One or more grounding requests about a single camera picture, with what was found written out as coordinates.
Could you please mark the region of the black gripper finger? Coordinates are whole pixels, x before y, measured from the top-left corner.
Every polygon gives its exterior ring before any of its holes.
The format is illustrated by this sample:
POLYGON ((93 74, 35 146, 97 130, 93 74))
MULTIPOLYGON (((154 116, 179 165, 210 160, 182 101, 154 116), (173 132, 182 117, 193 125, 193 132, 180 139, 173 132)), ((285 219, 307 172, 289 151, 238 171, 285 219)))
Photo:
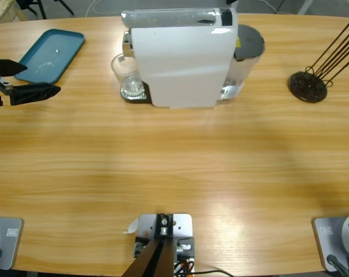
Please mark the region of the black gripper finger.
POLYGON ((55 96, 61 87, 50 83, 35 83, 13 87, 9 98, 12 106, 39 102, 55 96))
POLYGON ((14 76, 27 69, 25 65, 10 59, 0 59, 0 76, 2 77, 14 76))

